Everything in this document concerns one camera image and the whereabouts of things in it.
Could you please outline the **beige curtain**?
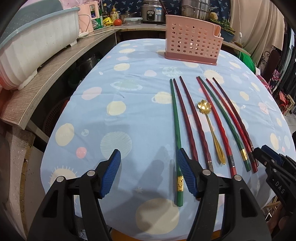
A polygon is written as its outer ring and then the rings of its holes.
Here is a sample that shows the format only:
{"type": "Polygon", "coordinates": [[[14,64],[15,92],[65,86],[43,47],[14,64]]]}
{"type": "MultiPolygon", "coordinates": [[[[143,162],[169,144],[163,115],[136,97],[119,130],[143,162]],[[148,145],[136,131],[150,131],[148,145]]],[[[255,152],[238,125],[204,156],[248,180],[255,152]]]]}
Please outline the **beige curtain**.
{"type": "Polygon", "coordinates": [[[233,40],[243,46],[256,64],[272,47],[282,50],[284,16],[269,0],[231,1],[230,27],[235,30],[233,40]]]}

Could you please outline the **pink small appliance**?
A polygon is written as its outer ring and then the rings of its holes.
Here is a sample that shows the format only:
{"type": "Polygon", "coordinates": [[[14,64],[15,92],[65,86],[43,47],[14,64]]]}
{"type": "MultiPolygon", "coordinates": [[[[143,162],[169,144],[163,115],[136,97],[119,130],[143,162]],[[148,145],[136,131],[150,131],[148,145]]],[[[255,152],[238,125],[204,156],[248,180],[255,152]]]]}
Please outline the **pink small appliance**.
{"type": "Polygon", "coordinates": [[[100,27],[100,23],[98,20],[99,16],[99,8],[97,1],[91,1],[88,3],[84,3],[79,5],[78,11],[78,20],[79,20],[79,33],[91,33],[100,27]]]}

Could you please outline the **steel rice cooker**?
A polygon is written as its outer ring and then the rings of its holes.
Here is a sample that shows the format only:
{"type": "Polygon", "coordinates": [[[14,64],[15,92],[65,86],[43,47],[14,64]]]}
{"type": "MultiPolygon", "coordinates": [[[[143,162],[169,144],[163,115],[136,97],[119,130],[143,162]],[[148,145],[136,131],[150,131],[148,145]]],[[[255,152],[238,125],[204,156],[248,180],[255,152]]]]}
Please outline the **steel rice cooker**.
{"type": "Polygon", "coordinates": [[[141,6],[141,17],[144,23],[164,23],[165,12],[159,1],[145,0],[141,6]]]}

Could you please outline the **green plastic bag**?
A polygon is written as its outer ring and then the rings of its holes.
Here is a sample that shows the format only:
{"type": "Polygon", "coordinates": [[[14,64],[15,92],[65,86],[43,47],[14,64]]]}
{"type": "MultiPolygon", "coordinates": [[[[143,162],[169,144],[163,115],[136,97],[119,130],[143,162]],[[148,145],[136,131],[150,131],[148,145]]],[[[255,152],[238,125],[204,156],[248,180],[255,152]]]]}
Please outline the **green plastic bag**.
{"type": "Polygon", "coordinates": [[[237,58],[241,60],[250,69],[252,73],[256,73],[255,63],[253,62],[250,56],[243,52],[239,52],[237,54],[237,58]]]}

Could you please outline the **blue basin with vegetables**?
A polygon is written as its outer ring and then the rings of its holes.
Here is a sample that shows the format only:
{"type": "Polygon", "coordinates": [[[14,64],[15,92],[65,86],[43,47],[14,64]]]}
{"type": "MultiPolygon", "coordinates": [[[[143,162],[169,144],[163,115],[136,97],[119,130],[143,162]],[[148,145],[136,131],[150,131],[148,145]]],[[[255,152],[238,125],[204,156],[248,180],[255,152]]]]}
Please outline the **blue basin with vegetables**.
{"type": "Polygon", "coordinates": [[[215,12],[209,13],[209,21],[221,27],[221,37],[226,42],[231,42],[235,36],[235,30],[230,27],[230,23],[226,19],[218,20],[218,15],[215,12]]]}

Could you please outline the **oil bottle yellow cap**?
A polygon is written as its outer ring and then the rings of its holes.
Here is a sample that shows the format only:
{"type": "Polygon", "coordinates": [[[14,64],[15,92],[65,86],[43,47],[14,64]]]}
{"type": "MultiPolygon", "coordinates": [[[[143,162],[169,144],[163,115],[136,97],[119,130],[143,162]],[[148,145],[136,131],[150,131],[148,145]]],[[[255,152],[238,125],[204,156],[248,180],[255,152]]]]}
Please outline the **oil bottle yellow cap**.
{"type": "Polygon", "coordinates": [[[115,20],[119,19],[118,11],[116,10],[115,6],[112,6],[112,10],[110,12],[110,18],[114,22],[115,20]]]}

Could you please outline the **clear food container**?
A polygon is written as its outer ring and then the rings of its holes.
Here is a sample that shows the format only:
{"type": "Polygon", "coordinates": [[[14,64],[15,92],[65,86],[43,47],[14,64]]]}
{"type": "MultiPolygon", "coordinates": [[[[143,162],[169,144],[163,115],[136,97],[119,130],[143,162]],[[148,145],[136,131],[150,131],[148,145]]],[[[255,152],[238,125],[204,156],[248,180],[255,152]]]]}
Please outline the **clear food container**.
{"type": "Polygon", "coordinates": [[[139,25],[142,23],[142,18],[141,17],[125,18],[125,23],[126,25],[139,25]]]}

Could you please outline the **red chopstick black band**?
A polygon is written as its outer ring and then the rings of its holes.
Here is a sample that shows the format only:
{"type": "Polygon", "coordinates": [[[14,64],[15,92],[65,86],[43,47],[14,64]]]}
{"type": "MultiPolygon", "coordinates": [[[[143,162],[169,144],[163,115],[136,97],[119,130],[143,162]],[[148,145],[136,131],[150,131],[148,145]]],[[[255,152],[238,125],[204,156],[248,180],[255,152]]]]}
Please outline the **red chopstick black band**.
{"type": "Polygon", "coordinates": [[[250,147],[247,144],[246,137],[242,131],[238,120],[234,116],[233,111],[230,109],[229,105],[226,103],[225,99],[221,96],[219,91],[214,87],[209,79],[206,79],[207,83],[210,85],[211,90],[208,88],[211,96],[213,97],[215,103],[219,107],[221,113],[223,114],[242,156],[243,162],[245,164],[246,170],[250,171],[252,169],[253,173],[258,171],[255,160],[252,156],[250,147]]]}

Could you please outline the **gold flower spoon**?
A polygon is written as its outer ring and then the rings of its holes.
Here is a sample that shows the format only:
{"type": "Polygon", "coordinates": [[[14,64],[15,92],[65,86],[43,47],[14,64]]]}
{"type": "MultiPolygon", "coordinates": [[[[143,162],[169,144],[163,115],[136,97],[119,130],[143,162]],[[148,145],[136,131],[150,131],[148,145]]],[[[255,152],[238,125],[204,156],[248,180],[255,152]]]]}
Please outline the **gold flower spoon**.
{"type": "Polygon", "coordinates": [[[225,165],[226,164],[225,154],[224,154],[224,152],[222,150],[222,147],[221,147],[219,141],[217,140],[217,137],[216,137],[216,135],[214,133],[214,130],[213,130],[213,126],[212,126],[210,118],[209,118],[209,113],[211,112],[211,104],[208,101],[202,99],[197,104],[197,107],[198,107],[200,113],[202,113],[206,117],[208,126],[210,128],[210,132],[211,132],[211,135],[212,135],[212,138],[213,138],[214,147],[215,147],[215,151],[216,151],[216,154],[217,154],[218,161],[219,161],[220,164],[225,165]]]}

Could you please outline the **white dish rack blue lid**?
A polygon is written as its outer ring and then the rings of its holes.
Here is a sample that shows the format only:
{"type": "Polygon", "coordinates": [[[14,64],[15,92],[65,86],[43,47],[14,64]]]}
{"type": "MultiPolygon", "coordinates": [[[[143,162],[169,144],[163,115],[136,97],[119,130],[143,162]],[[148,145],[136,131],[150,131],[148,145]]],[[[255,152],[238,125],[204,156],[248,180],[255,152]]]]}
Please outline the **white dish rack blue lid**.
{"type": "Polygon", "coordinates": [[[36,1],[18,10],[1,36],[1,88],[24,88],[37,69],[63,48],[77,43],[79,7],[36,1]]]}

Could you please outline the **stacked steel steamer pot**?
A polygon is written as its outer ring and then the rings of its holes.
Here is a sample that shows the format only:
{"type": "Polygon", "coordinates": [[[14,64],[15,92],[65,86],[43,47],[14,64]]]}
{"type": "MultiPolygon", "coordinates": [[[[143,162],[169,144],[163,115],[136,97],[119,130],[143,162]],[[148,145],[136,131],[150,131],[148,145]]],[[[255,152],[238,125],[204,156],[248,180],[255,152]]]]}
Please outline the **stacked steel steamer pot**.
{"type": "Polygon", "coordinates": [[[182,16],[208,20],[210,14],[209,0],[183,0],[181,4],[182,16]]]}

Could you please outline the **wooden counter shelf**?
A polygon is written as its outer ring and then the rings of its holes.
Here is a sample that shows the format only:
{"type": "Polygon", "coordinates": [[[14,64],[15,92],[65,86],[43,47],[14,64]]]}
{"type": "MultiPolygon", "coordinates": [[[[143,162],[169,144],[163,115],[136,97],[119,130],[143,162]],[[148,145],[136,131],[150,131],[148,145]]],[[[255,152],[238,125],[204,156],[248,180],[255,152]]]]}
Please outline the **wooden counter shelf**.
{"type": "Polygon", "coordinates": [[[96,30],[78,40],[77,44],[58,52],[42,65],[37,75],[23,89],[1,92],[1,121],[24,130],[35,109],[57,79],[80,57],[109,36],[118,32],[160,31],[165,25],[140,24],[96,30]]]}

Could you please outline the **red tomato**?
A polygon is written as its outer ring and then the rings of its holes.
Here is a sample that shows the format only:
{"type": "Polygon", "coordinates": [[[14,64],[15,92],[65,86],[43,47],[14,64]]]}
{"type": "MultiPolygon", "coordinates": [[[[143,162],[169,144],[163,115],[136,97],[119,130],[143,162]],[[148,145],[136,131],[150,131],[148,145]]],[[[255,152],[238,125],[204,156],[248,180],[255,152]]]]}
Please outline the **red tomato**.
{"type": "Polygon", "coordinates": [[[114,26],[121,26],[122,25],[122,20],[121,19],[115,19],[113,21],[113,25],[114,26]]]}

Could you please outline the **pink perforated utensil basket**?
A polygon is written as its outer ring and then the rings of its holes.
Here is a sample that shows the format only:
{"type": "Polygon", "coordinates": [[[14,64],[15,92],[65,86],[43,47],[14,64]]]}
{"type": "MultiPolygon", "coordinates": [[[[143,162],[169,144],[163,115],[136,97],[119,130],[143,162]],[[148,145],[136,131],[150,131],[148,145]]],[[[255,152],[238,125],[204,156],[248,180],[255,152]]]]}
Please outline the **pink perforated utensil basket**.
{"type": "Polygon", "coordinates": [[[216,65],[222,43],[219,25],[186,16],[166,15],[165,58],[216,65]]]}

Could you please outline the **dark red twisted chopstick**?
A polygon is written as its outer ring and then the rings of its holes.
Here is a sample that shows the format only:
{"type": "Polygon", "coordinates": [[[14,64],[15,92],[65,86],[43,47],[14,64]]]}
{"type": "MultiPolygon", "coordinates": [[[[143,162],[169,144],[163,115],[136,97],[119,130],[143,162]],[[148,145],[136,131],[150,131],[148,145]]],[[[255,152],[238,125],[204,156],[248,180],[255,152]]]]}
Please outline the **dark red twisted chopstick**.
{"type": "Polygon", "coordinates": [[[190,146],[192,159],[195,160],[195,161],[198,161],[198,153],[197,153],[197,149],[196,149],[196,145],[195,145],[195,141],[194,141],[193,132],[192,132],[192,129],[191,129],[189,117],[187,115],[185,104],[184,104],[181,92],[179,90],[179,87],[177,85],[177,82],[176,82],[175,78],[173,79],[173,84],[174,84],[174,86],[176,88],[178,100],[179,100],[179,103],[180,103],[180,106],[181,106],[181,111],[182,111],[182,115],[183,115],[183,119],[184,119],[184,123],[185,123],[185,128],[186,128],[186,132],[187,132],[187,136],[188,136],[188,141],[189,141],[189,146],[190,146]]]}

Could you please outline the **light blue patterned tablecloth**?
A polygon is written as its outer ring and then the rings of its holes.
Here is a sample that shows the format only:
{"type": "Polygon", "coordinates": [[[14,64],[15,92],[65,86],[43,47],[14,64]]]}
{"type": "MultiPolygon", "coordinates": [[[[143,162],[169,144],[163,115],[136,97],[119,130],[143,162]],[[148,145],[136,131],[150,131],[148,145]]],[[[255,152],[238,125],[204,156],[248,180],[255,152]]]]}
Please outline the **light blue patterned tablecloth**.
{"type": "Polygon", "coordinates": [[[116,45],[71,96],[49,139],[41,180],[49,190],[58,176],[79,177],[117,149],[121,164],[111,191],[100,201],[106,223],[138,240],[182,240],[199,202],[184,189],[174,204],[176,151],[170,80],[193,102],[205,98],[197,77],[223,89],[255,147],[267,145],[295,158],[290,129],[254,73],[221,51],[217,65],[168,60],[165,40],[116,45]]]}

